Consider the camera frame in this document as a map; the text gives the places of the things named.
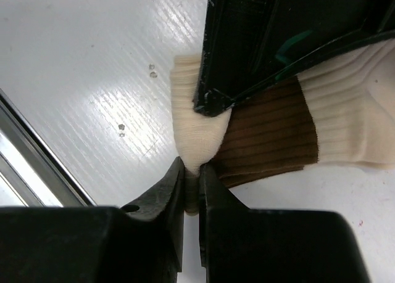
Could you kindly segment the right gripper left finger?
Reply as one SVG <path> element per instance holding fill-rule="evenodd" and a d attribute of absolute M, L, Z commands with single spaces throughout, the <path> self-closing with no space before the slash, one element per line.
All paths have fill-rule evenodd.
<path fill-rule="evenodd" d="M 176 282 L 184 164 L 121 208 L 1 208 L 2 282 Z"/>

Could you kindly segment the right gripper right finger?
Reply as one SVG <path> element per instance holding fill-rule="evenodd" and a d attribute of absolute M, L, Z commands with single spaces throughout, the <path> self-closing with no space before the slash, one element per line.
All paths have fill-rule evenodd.
<path fill-rule="evenodd" d="M 199 244 L 207 282 L 369 282 L 347 221 L 336 212 L 251 209 L 205 164 Z"/>

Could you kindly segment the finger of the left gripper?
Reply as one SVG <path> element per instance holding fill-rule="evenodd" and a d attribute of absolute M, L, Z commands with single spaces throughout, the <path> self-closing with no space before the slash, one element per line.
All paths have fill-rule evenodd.
<path fill-rule="evenodd" d="M 320 62 L 394 37 L 394 0 L 208 0 L 194 110 L 215 117 Z"/>

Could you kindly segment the beige brown striped sock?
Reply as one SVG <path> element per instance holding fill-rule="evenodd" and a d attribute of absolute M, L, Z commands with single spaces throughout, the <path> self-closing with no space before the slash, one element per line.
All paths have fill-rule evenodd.
<path fill-rule="evenodd" d="M 199 210 L 200 167 L 226 187 L 313 165 L 394 168 L 394 41 L 324 61 L 216 117 L 193 109 L 199 55 L 170 72 L 175 145 L 185 165 L 185 211 Z"/>

